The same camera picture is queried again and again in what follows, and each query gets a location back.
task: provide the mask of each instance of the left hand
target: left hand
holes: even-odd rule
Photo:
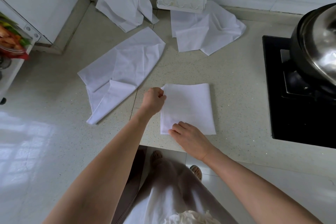
[[[161,110],[163,104],[165,103],[166,96],[164,96],[163,93],[163,90],[158,87],[150,88],[144,94],[140,108],[153,116]]]

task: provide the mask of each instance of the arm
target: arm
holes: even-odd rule
[[[258,224],[321,224],[287,194],[215,148],[196,127],[179,122],[169,133],[187,153],[219,175]]]
[[[145,93],[138,112],[74,180],[44,223],[111,223],[146,125],[165,99],[160,88]]]

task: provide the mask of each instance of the kitchen countertop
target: kitchen countertop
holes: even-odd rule
[[[243,20],[243,36],[206,56],[179,53],[170,13],[156,12],[155,26],[144,20],[124,33],[91,4],[62,56],[32,53],[24,62],[0,109],[1,222],[42,221],[140,107],[143,93],[166,83],[210,84],[217,135],[207,137],[234,160],[336,177],[336,149],[271,137],[262,36],[290,37],[295,25]],[[77,72],[147,26],[166,42],[161,59],[138,91],[98,125],[87,124],[91,109]],[[160,114],[150,120],[141,144],[182,151],[169,135],[160,135]]]

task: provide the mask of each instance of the forearm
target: forearm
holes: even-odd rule
[[[151,115],[140,109],[74,180],[46,223],[110,223]]]
[[[258,224],[321,223],[284,192],[218,149],[203,161],[229,186]]]

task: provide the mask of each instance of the hand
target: hand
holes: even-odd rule
[[[188,123],[175,123],[168,133],[183,150],[198,160],[203,161],[207,154],[216,149],[198,128]]]
[[[158,87],[150,88],[143,96],[141,109],[146,113],[154,115],[159,112],[165,103],[166,96],[163,95],[163,90]]]

